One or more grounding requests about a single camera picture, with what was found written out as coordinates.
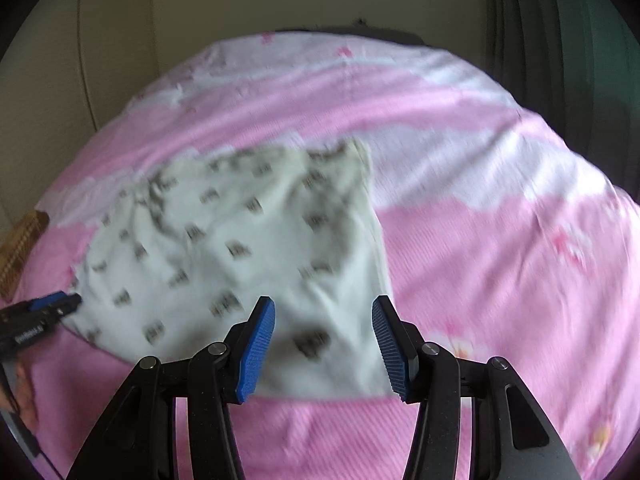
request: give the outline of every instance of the pink bedsheet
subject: pink bedsheet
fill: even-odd
[[[340,137],[371,150],[401,316],[457,356],[509,359],[582,477],[604,478],[639,427],[638,208],[446,52],[293,33],[214,44],[133,99],[46,193],[51,228],[16,299],[67,288],[122,186],[163,161]],[[131,365],[63,328],[28,359],[37,436],[66,473]],[[249,480],[401,478],[415,415],[396,398],[252,398],[232,410]],[[458,478],[468,471],[466,401],[462,417]]]

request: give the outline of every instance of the white fabric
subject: white fabric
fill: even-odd
[[[369,173],[355,140],[174,160],[105,216],[68,325],[124,360],[168,362],[222,340],[271,296],[276,328],[258,393],[388,394],[371,304],[391,288]]]

